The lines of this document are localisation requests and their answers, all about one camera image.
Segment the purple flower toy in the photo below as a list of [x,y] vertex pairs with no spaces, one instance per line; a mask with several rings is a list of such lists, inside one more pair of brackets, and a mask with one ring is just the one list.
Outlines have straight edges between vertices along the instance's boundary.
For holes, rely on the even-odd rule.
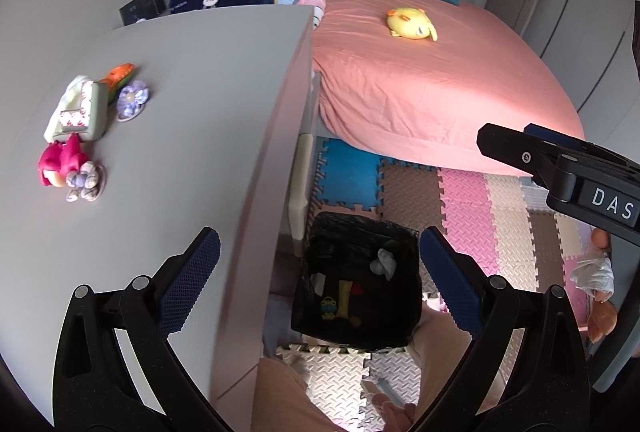
[[79,199],[95,202],[103,192],[106,183],[106,172],[103,166],[93,161],[86,161],[78,171],[66,175],[68,193],[67,202]]
[[142,113],[150,98],[150,90],[142,80],[133,80],[119,92],[116,100],[116,120],[130,121]]

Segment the black trash bin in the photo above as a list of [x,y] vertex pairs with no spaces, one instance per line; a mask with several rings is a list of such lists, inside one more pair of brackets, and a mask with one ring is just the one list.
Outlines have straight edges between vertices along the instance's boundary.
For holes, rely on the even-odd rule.
[[413,230],[320,213],[300,266],[292,329],[367,352],[406,346],[422,310],[419,262]]

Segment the orange toy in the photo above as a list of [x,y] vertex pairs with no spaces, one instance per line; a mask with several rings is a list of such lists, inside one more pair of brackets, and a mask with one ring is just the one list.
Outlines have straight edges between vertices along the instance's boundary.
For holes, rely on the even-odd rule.
[[99,80],[107,87],[108,103],[111,105],[116,100],[119,91],[132,79],[137,67],[127,62],[111,69]]

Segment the pink doll toy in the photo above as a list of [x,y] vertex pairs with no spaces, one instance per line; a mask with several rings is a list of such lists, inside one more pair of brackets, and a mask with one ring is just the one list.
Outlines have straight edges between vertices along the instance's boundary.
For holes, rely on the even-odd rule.
[[46,187],[64,187],[66,176],[70,172],[78,172],[89,160],[77,134],[72,134],[65,142],[55,140],[47,146],[38,160],[40,183]]

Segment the black wall switch panel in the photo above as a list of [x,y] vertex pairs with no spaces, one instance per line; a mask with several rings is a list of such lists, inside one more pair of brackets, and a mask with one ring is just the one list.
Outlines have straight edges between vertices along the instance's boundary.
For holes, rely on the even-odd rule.
[[124,26],[162,16],[167,10],[165,0],[131,0],[119,9]]

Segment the yellow plush chick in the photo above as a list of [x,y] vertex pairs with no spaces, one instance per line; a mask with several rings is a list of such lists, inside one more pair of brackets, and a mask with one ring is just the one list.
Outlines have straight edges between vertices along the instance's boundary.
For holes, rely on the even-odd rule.
[[438,40],[437,30],[424,10],[401,7],[389,10],[386,17],[390,34],[395,38],[409,40]]

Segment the pink bed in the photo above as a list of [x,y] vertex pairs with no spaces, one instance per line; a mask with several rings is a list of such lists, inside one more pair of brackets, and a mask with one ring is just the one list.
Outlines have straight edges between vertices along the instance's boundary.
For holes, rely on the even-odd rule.
[[[395,38],[387,12],[424,10],[438,40]],[[441,0],[326,0],[312,34],[328,130],[358,149],[400,161],[498,175],[515,169],[476,146],[486,123],[529,123],[570,136],[582,122],[547,65],[495,15]]]

